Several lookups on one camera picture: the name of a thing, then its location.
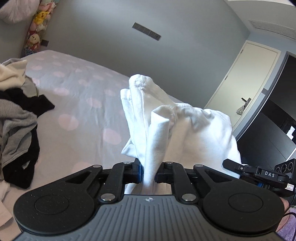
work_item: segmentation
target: bedsheet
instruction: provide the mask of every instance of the bedsheet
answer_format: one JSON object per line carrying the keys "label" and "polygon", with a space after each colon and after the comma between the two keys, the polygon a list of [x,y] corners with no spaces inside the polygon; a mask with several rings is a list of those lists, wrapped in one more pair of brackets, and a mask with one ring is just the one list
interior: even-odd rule
{"label": "bedsheet", "polygon": [[[55,105],[37,120],[40,154],[29,190],[94,164],[111,168],[133,161],[121,154],[130,134],[120,90],[128,88],[129,77],[51,50],[24,59],[28,60],[26,75]],[[11,213],[26,191],[12,185],[3,200]],[[10,241],[19,233],[12,218],[0,227],[0,240]]]}

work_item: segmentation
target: white door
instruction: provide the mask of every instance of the white door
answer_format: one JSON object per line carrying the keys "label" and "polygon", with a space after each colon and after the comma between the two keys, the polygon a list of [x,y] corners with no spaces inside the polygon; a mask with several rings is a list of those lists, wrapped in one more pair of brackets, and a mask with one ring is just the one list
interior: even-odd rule
{"label": "white door", "polygon": [[[264,88],[279,54],[278,50],[247,41],[205,108],[227,114],[235,129]],[[252,100],[243,115],[238,115],[236,111],[245,104],[242,98]]]}

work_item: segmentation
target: yellow plush toy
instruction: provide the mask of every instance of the yellow plush toy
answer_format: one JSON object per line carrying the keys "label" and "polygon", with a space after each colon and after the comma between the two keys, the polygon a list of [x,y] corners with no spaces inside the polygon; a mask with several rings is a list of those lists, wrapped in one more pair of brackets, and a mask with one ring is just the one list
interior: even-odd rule
{"label": "yellow plush toy", "polygon": [[38,13],[38,15],[35,17],[34,22],[39,25],[39,24],[43,24],[44,19],[46,18],[46,16],[49,14],[50,12],[45,12],[45,11],[41,11],[40,13]]}

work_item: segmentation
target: air vent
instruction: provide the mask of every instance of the air vent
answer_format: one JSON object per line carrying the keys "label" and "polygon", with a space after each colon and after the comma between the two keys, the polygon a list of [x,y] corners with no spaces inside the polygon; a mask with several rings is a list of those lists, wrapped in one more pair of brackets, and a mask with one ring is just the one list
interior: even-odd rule
{"label": "air vent", "polygon": [[282,26],[282,25],[274,24],[274,23],[261,22],[261,21],[256,21],[256,20],[249,20],[249,21],[254,28],[263,29],[266,31],[270,31],[270,32],[274,32],[277,34],[287,36],[292,39],[296,39],[295,38],[295,29],[288,28],[286,26]]}
{"label": "air vent", "polygon": [[138,23],[134,23],[132,28],[150,36],[151,38],[153,39],[156,39],[157,41],[159,41],[159,39],[161,38],[161,36],[155,32],[153,32],[152,30],[142,26],[141,24],[138,24]]}

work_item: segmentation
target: doorway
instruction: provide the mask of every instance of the doorway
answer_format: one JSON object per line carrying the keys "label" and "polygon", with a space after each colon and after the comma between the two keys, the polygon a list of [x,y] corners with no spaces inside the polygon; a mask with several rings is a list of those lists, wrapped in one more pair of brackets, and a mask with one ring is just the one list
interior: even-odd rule
{"label": "doorway", "polygon": [[271,95],[237,141],[242,163],[274,169],[296,150],[296,58],[289,56]]}

